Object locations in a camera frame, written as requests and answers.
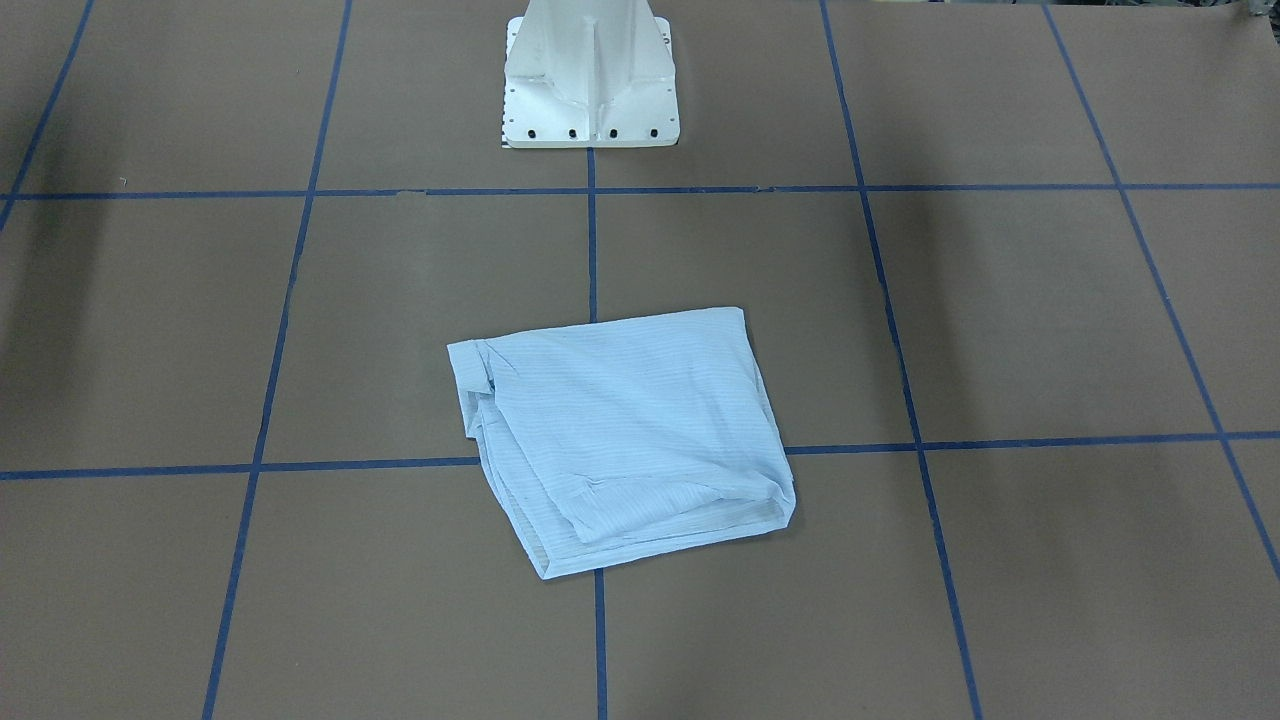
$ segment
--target fabric fold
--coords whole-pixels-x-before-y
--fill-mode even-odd
[[[448,352],[466,434],[544,579],[790,521],[791,470],[736,307]]]

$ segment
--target light blue shirt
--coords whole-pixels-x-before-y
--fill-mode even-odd
[[[737,307],[448,350],[467,437],[543,579],[791,519],[791,469]]]

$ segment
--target grid line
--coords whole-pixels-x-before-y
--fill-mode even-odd
[[[827,37],[827,53],[831,55],[831,70],[836,82],[836,92],[840,96],[840,110],[844,114],[845,133],[849,137],[849,152],[854,163],[854,176],[858,179],[859,200],[863,206],[863,218],[867,222],[867,241],[870,245],[872,259],[876,264],[876,279],[879,282],[881,293],[884,299],[884,322],[888,325],[890,340],[893,342],[893,352],[897,355],[897,369],[902,382],[902,401],[906,405],[906,416],[911,425],[911,442],[915,451],[915,461],[920,470],[920,484],[924,488],[924,498],[929,509],[929,521],[933,525],[933,544],[938,553],[938,568],[942,573],[942,584],[947,594],[947,606],[951,611],[951,625],[955,632],[956,650],[960,653],[960,664],[964,669],[965,685],[969,692],[969,707],[974,720],[982,720],[982,701],[978,697],[978,683],[973,673],[973,662],[969,659],[969,641],[964,630],[964,618],[960,612],[960,598],[956,596],[955,580],[951,577],[951,560],[947,553],[947,541],[942,530],[942,519],[938,515],[938,502],[933,493],[933,480],[929,477],[929,459],[924,451],[920,436],[920,423],[915,414],[915,401],[911,397],[911,379],[906,370],[906,356],[902,352],[902,341],[897,332],[897,320],[893,315],[893,299],[890,293],[888,277],[884,274],[884,259],[881,255],[879,240],[876,236],[876,219],[872,214],[870,195],[867,190],[867,178],[863,174],[861,158],[858,152],[858,135],[854,131],[852,114],[849,111],[849,99],[845,94],[845,78],[840,72],[840,55],[836,53],[836,41],[831,31],[831,13],[827,0],[819,0],[822,10],[822,27]]]
[[[31,163],[36,159],[36,147],[40,146],[40,140],[45,136],[45,128],[49,127],[49,118],[52,117],[54,105],[58,104],[58,96],[61,95],[63,85],[67,83],[67,76],[72,70],[72,63],[76,61],[76,54],[79,51],[79,44],[84,37],[84,28],[88,27],[88,18],[92,13],[93,0],[86,0],[84,10],[81,13],[79,23],[76,26],[76,35],[67,49],[67,58],[63,60],[63,67],[58,70],[58,79],[54,81],[54,87],[49,91],[49,100],[45,102],[45,109],[40,113],[40,120],[36,122],[36,129],[31,133],[31,142],[27,143],[27,152],[22,156],[22,164],[18,165],[18,174],[13,178],[13,186],[5,197],[4,208],[0,208],[0,232],[4,232],[4,227],[9,222],[9,215],[13,213],[13,206],[17,204],[18,191],[22,190],[22,183],[27,179],[27,173],[31,172]]]
[[[315,197],[396,197],[398,195],[426,195],[439,197],[474,197],[503,195],[756,195],[765,192],[1080,192],[1112,191],[1258,191],[1280,190],[1280,182],[1147,182],[1147,183],[900,183],[900,184],[723,184],[723,186],[641,186],[641,187],[383,187],[383,188],[328,188],[316,190]],[[307,197],[308,190],[160,190],[119,192],[12,192],[0,195],[9,204],[54,202],[76,200],[228,200],[261,197]]]
[[[1244,430],[1226,433],[1234,442],[1280,441],[1280,430]],[[969,441],[925,441],[927,452],[966,450],[1019,450],[1041,447],[1098,447],[1110,445],[1180,445],[1217,442],[1217,433],[1170,433],[1137,436],[1079,436],[1043,438],[1001,438]],[[792,445],[783,448],[788,456],[804,455],[870,455],[915,452],[914,442],[869,442],[854,445]],[[480,465],[476,456],[384,457],[369,460],[298,460],[285,462],[225,462],[209,465],[133,465],[114,468],[59,468],[33,470],[0,470],[0,482],[74,480],[92,478],[227,475],[252,473],[328,473],[339,470],[403,470],[420,468],[457,468]]]
[[[227,579],[227,597],[223,601],[221,620],[218,625],[218,641],[214,646],[214,660],[209,670],[209,687],[205,692],[202,720],[212,720],[214,706],[218,702],[218,685],[221,680],[223,659],[227,653],[227,639],[230,634],[232,616],[236,610],[236,593],[239,588],[239,573],[244,562],[244,548],[248,543],[250,524],[253,519],[253,500],[257,496],[257,482],[261,477],[262,454],[266,450],[266,436],[271,425],[271,410],[275,401],[275,387],[280,377],[280,364],[284,359],[284,342],[289,329],[289,307],[293,290],[298,281],[298,265],[306,247],[307,228],[311,222],[311,209],[315,205],[316,184],[320,179],[320,163],[324,159],[324,143],[329,132],[329,117],[333,113],[333,100],[338,94],[338,77],[342,72],[342,55],[347,44],[347,27],[351,23],[352,0],[346,0],[342,9],[342,23],[338,27],[338,47],[333,55],[333,69],[329,73],[329,88],[325,94],[324,110],[320,115],[320,131],[316,137],[315,156],[311,160],[311,178],[307,183],[307,196],[302,206],[302,219],[298,223],[298,238],[293,247],[293,261],[289,265],[289,282],[284,291],[284,304],[280,309],[280,324],[275,336],[275,351],[271,356],[271,370],[266,380],[266,393],[262,400],[262,421],[253,447],[253,469],[244,487],[244,505],[241,510],[239,529],[236,533],[236,551],[232,556],[230,574]]]
[[[1071,54],[1066,49],[1062,33],[1057,29],[1057,23],[1053,22],[1053,13],[1050,10],[1050,6],[1041,5],[1041,12],[1043,12],[1044,20],[1048,23],[1048,28],[1053,33],[1053,40],[1057,42],[1057,49],[1062,55],[1062,61],[1066,64],[1066,70],[1071,76],[1071,83],[1075,86],[1075,94],[1080,99],[1080,105],[1084,108],[1085,117],[1089,119],[1089,127],[1093,128],[1093,135],[1097,137],[1098,147],[1102,150],[1102,158],[1107,163],[1107,169],[1111,170],[1111,178],[1115,181],[1115,190],[1120,193],[1120,200],[1129,217],[1129,224],[1133,227],[1134,237],[1138,241],[1138,246],[1142,249],[1143,258],[1147,260],[1147,269],[1151,272],[1151,279],[1156,286],[1156,291],[1160,293],[1161,302],[1165,305],[1165,314],[1169,315],[1169,323],[1172,325],[1174,334],[1178,336],[1178,343],[1181,346],[1187,366],[1190,369],[1197,389],[1199,389],[1201,400],[1204,402],[1204,410],[1208,413],[1210,420],[1213,424],[1216,438],[1222,446],[1222,454],[1226,456],[1226,462],[1231,468],[1231,474],[1235,477],[1235,484],[1240,491],[1240,496],[1244,498],[1244,505],[1253,520],[1253,527],[1257,529],[1258,539],[1262,542],[1262,548],[1267,555],[1267,560],[1271,561],[1271,571],[1275,574],[1276,579],[1280,579],[1280,557],[1276,556],[1276,548],[1271,542],[1271,536],[1267,533],[1266,523],[1262,520],[1262,514],[1258,512],[1258,506],[1253,501],[1253,493],[1249,491],[1249,483],[1244,479],[1240,464],[1236,461],[1235,452],[1231,450],[1230,438],[1226,434],[1226,429],[1222,427],[1221,418],[1219,418],[1217,407],[1213,405],[1213,398],[1210,396],[1208,384],[1201,374],[1199,364],[1196,361],[1196,354],[1192,352],[1192,346],[1187,340],[1187,333],[1183,332],[1183,324],[1178,319],[1178,313],[1174,310],[1174,301],[1169,297],[1169,291],[1165,288],[1165,281],[1161,278],[1160,268],[1156,265],[1156,258],[1151,252],[1147,237],[1142,232],[1142,224],[1138,222],[1138,213],[1134,210],[1133,202],[1129,200],[1129,191],[1120,181],[1120,170],[1116,169],[1115,159],[1111,156],[1107,141],[1102,136],[1102,127],[1098,124],[1098,119],[1093,114],[1093,108],[1089,105],[1089,99],[1084,92],[1084,85],[1080,83],[1080,77],[1075,72],[1075,64],[1071,61]]]
[[[589,290],[586,293],[586,306],[590,323],[598,323],[599,293],[596,273],[596,213],[595,197],[599,188],[595,187],[595,149],[586,149],[586,272]],[[604,612],[604,568],[593,571],[595,588],[595,716],[596,720],[609,717],[609,669],[605,646],[608,642],[607,616]]]

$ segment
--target grid square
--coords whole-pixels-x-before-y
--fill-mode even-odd
[[[600,184],[850,184],[818,3],[652,3],[671,20],[680,142],[602,150]]]
[[[1280,542],[1280,441],[1240,441],[1231,450],[1275,544]]]
[[[1280,191],[1130,197],[1222,424],[1280,428]]]
[[[791,461],[788,529],[608,570],[611,716],[969,715],[915,456]]]
[[[0,716],[198,717],[244,477],[0,483]]]
[[[355,5],[321,187],[582,187],[573,150],[502,147],[507,22],[525,0]]]
[[[603,196],[600,319],[746,311],[786,445],[910,442],[856,196]]]
[[[925,439],[1212,432],[1117,193],[872,206]]]
[[[248,461],[301,205],[19,202],[0,236],[4,468]]]
[[[342,3],[99,3],[26,192],[307,186]]]
[[[45,111],[84,3],[6,3],[0,24],[0,192],[9,192]]]
[[[1039,8],[836,3],[831,23],[868,183],[1111,182]]]
[[[1280,182],[1280,56],[1244,3],[1055,8],[1125,182]]]
[[[218,717],[594,717],[593,601],[479,468],[268,474]]]
[[[1276,578],[1217,443],[929,464],[987,717],[1275,715]]]
[[[585,323],[586,200],[321,197],[266,459],[474,456],[445,345]]]

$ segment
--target garment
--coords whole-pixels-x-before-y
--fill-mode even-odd
[[[791,519],[791,469],[737,307],[448,351],[466,434],[543,579]]]

